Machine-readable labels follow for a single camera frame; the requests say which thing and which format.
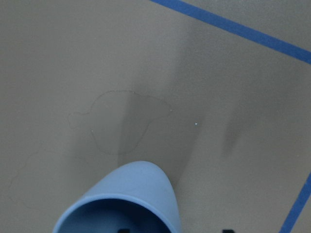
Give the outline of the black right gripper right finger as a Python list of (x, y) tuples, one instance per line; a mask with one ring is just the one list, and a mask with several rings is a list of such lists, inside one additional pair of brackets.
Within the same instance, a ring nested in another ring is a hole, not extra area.
[(222, 233), (235, 233), (233, 229), (223, 229)]

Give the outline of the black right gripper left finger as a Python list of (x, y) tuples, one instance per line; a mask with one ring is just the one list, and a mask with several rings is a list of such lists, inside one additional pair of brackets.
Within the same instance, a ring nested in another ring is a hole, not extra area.
[(123, 228), (123, 229), (119, 229), (118, 231), (117, 231), (117, 233), (130, 233), (131, 231), (130, 231), (130, 229), (128, 229), (128, 228)]

